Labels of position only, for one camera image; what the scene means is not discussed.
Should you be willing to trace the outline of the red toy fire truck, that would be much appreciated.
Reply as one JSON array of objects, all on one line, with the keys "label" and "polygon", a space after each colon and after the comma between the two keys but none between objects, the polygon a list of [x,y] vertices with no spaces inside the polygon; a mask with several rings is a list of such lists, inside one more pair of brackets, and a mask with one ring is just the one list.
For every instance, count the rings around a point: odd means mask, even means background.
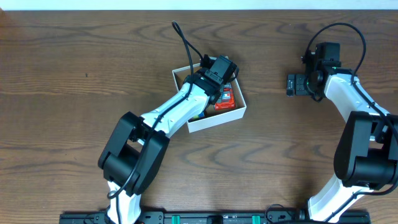
[{"label": "red toy fire truck", "polygon": [[224,110],[224,109],[233,109],[236,106],[236,102],[234,99],[233,88],[230,83],[227,83],[221,96],[219,97],[218,101],[214,105],[215,110]]}]

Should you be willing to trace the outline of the colourful puzzle cube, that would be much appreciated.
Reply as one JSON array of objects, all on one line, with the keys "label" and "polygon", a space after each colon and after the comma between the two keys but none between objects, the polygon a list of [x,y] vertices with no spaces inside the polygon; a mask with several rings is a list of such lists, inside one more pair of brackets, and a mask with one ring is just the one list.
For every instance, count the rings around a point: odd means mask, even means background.
[{"label": "colourful puzzle cube", "polygon": [[205,117],[205,113],[202,112],[202,113],[200,113],[200,114],[198,114],[198,115],[193,116],[193,117],[190,119],[190,121],[193,122],[193,121],[202,119],[202,118],[204,118],[204,117]]}]

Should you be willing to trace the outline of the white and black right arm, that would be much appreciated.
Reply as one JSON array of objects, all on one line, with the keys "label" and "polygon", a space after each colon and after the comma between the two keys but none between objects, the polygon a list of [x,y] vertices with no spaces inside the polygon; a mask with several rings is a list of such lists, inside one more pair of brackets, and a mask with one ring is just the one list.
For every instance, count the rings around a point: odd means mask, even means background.
[{"label": "white and black right arm", "polygon": [[336,223],[361,197],[387,195],[397,188],[397,116],[380,107],[340,61],[303,62],[305,73],[287,77],[287,95],[327,98],[346,122],[334,174],[307,202],[309,220]]}]

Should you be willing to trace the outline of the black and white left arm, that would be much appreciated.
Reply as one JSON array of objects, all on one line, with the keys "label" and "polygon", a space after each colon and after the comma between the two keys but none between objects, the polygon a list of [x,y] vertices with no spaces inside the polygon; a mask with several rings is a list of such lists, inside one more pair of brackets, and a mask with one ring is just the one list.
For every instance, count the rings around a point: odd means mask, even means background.
[{"label": "black and white left arm", "polygon": [[112,223],[134,223],[141,194],[157,175],[170,138],[189,119],[215,104],[228,76],[206,71],[189,75],[171,99],[151,112],[127,112],[118,121],[98,160],[108,181]]}]

